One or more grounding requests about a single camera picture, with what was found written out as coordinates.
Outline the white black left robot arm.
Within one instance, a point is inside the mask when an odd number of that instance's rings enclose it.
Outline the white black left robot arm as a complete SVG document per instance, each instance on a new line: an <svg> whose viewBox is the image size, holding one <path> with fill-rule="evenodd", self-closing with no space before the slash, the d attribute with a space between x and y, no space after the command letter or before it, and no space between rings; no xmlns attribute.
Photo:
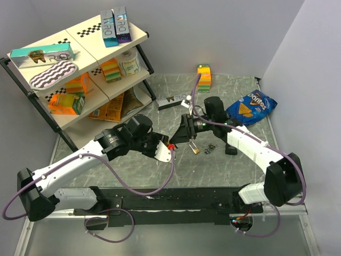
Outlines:
<svg viewBox="0 0 341 256"><path fill-rule="evenodd" d="M148 117L136 115L127 123L103 130L85 146L52 165L35 171L28 168L19 171L17 189L26 216L34 222L58 210L102 213L107 203L98 187L63 189L62 186L100 163L108 165L131 150L173 164L175 152L167 141L167 136L152 130Z"/></svg>

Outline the yellow black padlock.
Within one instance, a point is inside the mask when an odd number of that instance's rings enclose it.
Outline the yellow black padlock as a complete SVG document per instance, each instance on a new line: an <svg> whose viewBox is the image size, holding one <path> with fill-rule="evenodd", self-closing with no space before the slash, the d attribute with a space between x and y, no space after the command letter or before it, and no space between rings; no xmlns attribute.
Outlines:
<svg viewBox="0 0 341 256"><path fill-rule="evenodd" d="M174 150L175 149L175 145L174 144L171 144L171 143L168 143L167 144L167 148L169 149L169 150Z"/></svg>

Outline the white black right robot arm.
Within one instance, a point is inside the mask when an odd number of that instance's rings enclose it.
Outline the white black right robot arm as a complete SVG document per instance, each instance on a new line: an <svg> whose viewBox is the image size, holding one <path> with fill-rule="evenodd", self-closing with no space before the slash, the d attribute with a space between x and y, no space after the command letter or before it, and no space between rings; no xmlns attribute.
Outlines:
<svg viewBox="0 0 341 256"><path fill-rule="evenodd" d="M227 155L236 155L241 151L265 174L263 182L239 188L232 203L236 211L246 212L252 204L260 202L274 206L292 205L294 197L305 197L306 182L299 157L272 148L239 121L229 117L219 97L204 100L203 115L198 114L190 95L182 100L181 105L189 112L181 116L180 126L170 139L172 144L189 142L200 132L212 131L214 136L224 141Z"/></svg>

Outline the small brass padlock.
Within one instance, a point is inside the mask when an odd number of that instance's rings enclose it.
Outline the small brass padlock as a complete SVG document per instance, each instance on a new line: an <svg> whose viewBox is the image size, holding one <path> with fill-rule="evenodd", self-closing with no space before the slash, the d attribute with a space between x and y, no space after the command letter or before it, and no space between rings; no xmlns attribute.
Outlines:
<svg viewBox="0 0 341 256"><path fill-rule="evenodd" d="M200 149L195 145L193 141L189 142L189 146L195 155L200 153Z"/></svg>

